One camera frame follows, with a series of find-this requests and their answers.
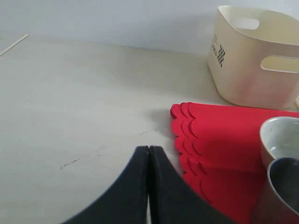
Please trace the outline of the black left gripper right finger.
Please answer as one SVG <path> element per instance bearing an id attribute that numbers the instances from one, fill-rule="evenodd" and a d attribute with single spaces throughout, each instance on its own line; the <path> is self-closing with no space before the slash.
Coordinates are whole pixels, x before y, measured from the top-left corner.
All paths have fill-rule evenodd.
<path id="1" fill-rule="evenodd" d="M 233 223 L 187 185 L 157 146 L 149 147 L 149 210 L 153 224 Z"/>

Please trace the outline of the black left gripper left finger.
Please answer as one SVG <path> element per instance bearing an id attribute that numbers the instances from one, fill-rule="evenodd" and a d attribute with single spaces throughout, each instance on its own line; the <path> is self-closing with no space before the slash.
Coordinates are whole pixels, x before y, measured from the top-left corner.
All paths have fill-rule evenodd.
<path id="1" fill-rule="evenodd" d="M 145 224 L 149 147 L 137 147 L 115 182 L 65 224 Z"/>

